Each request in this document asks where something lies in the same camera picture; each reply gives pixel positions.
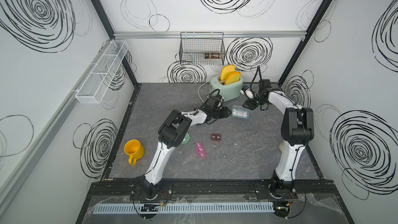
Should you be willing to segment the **teal rectangular pillbox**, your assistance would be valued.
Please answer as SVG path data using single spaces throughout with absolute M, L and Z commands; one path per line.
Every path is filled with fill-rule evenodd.
M 239 119 L 248 119 L 249 118 L 249 112 L 242 106 L 233 105 L 231 112 L 232 112 L 231 113 L 232 117 L 239 118 Z

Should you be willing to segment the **dark red small pillbox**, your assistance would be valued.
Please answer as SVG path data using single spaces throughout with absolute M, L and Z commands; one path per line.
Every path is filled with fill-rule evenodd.
M 211 139 L 212 141 L 219 142 L 219 141 L 221 141 L 221 135 L 220 135 L 220 134 L 217 134 L 217 133 L 212 133 L 210 139 Z

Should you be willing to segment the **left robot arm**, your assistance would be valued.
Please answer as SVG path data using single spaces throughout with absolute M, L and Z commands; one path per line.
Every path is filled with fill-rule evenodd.
M 163 177 L 167 162 L 178 147 L 189 128 L 193 125 L 212 124 L 218 119 L 228 118 L 232 111 L 218 102 L 218 98 L 208 98 L 200 107 L 190 112 L 172 110 L 158 130 L 158 145 L 154 158 L 141 177 L 141 189 L 149 198 L 159 191 L 160 181 Z

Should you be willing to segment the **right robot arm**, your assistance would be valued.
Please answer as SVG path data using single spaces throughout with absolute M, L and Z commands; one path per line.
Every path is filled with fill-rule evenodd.
M 295 181 L 295 171 L 308 143 L 313 140 L 314 111 L 309 107 L 303 107 L 290 99 L 278 87 L 274 87 L 268 79 L 263 79 L 260 66 L 257 67 L 254 78 L 259 77 L 259 90 L 254 92 L 251 81 L 249 88 L 243 91 L 247 98 L 243 107 L 255 110 L 263 109 L 263 105 L 275 106 L 283 114 L 281 135 L 283 138 L 283 151 L 279 164 L 273 172 L 269 190 L 292 190 Z

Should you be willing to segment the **mint green toaster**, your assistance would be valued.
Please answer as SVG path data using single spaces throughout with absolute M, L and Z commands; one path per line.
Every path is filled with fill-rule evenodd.
M 220 77 L 216 76 L 210 80 L 209 93 L 213 92 L 216 89 L 219 89 L 219 94 L 223 97 L 224 101 L 229 101 L 240 96 L 240 91 L 243 87 L 242 78 L 238 82 L 229 85 L 223 85 L 219 79 Z

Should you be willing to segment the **front toast slice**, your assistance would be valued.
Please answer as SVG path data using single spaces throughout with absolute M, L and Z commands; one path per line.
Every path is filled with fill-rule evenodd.
M 241 73 L 233 72 L 226 77 L 226 79 L 224 81 L 224 85 L 230 85 L 230 84 L 239 82 L 240 79 L 241 79 Z

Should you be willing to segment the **toast slice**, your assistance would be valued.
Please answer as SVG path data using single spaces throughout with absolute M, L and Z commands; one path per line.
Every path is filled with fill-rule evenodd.
M 224 82 L 226 78 L 235 72 L 235 66 L 234 65 L 227 65 L 225 66 L 220 73 L 220 81 Z
M 230 84 L 239 82 L 240 79 L 241 79 L 241 73 L 233 72 L 226 77 L 226 79 L 224 81 L 224 85 L 230 85 Z

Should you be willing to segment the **back toast slice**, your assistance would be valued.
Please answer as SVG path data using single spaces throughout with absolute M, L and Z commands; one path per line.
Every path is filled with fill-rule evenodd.
M 235 72 L 235 66 L 234 65 L 227 65 L 225 66 L 220 73 L 220 81 L 224 82 L 226 78 Z

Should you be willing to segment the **green round pillbox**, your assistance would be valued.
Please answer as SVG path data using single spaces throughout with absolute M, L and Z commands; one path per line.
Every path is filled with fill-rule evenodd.
M 184 136 L 183 141 L 181 142 L 181 144 L 186 144 L 186 143 L 188 143 L 189 139 L 190 139 L 190 137 L 189 137 L 189 134 L 187 133 L 187 134 Z

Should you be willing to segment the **beige round object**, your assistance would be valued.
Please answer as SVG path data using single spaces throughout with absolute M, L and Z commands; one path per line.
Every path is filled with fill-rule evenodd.
M 280 151 L 280 152 L 283 152 L 283 151 L 284 151 L 284 142 L 281 142 L 281 143 L 279 144 L 278 148 L 279 148 L 279 151 Z

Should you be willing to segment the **spice jars in basket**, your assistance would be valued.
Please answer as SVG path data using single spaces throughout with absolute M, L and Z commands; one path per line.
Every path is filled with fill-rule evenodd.
M 222 60 L 222 59 L 224 59 L 224 53 L 206 52 L 206 53 L 204 54 L 204 59 Z

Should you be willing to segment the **yellow mug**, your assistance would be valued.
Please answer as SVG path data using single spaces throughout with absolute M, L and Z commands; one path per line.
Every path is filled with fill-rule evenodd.
M 131 166 L 135 166 L 137 160 L 141 159 L 145 154 L 145 150 L 138 140 L 128 141 L 124 145 L 124 152 L 128 155 L 129 165 Z

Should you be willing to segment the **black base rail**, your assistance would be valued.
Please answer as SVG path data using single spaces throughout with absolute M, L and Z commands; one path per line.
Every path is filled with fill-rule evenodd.
M 135 196 L 152 199 L 156 194 L 170 199 L 176 195 L 246 195 L 264 197 L 272 190 L 275 193 L 293 191 L 297 193 L 336 192 L 332 180 L 296 180 L 277 187 L 274 179 L 210 180 L 210 179 L 163 179 L 156 186 L 146 186 L 138 180 L 111 180 L 93 183 L 87 193 L 93 196 Z

